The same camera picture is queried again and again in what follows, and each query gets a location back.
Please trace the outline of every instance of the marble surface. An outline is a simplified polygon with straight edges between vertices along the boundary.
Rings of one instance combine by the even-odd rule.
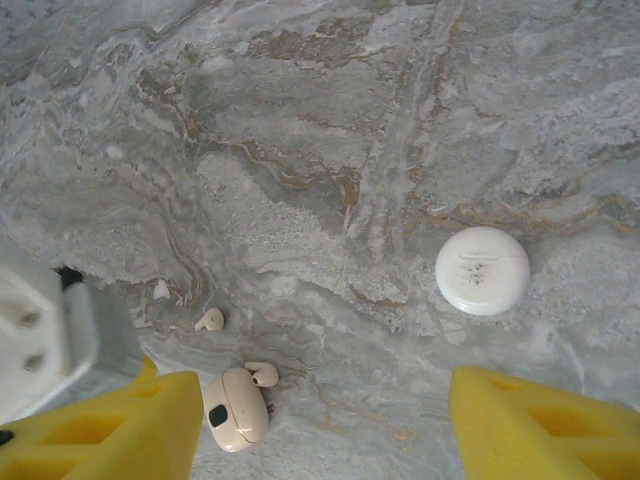
[[[464,363],[640,407],[638,2],[43,8],[0,39],[2,234],[126,302],[163,371],[282,376],[264,442],[203,430],[194,479],[463,478]],[[435,286],[470,225],[531,259],[498,317]]]

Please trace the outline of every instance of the yellow foam block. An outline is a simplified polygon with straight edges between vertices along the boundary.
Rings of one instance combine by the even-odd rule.
[[[193,372],[144,378],[0,427],[2,480],[187,480],[202,426]]]
[[[468,480],[638,480],[640,415],[478,367],[449,410]]]

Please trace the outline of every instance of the yellow object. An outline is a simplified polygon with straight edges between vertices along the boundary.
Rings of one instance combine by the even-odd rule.
[[[449,410],[467,480],[640,479],[640,415],[477,367]]]
[[[2,480],[187,480],[202,427],[198,377],[141,376],[115,392],[0,427]]]

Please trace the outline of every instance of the gray marble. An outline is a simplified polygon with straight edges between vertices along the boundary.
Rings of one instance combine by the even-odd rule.
[[[70,0],[0,48],[2,233],[126,302],[163,371],[278,366],[264,442],[203,430],[193,478],[462,478],[456,365],[640,407],[639,25],[634,0]],[[435,286],[470,225],[531,259],[497,317]],[[227,328],[194,332],[211,306]]]

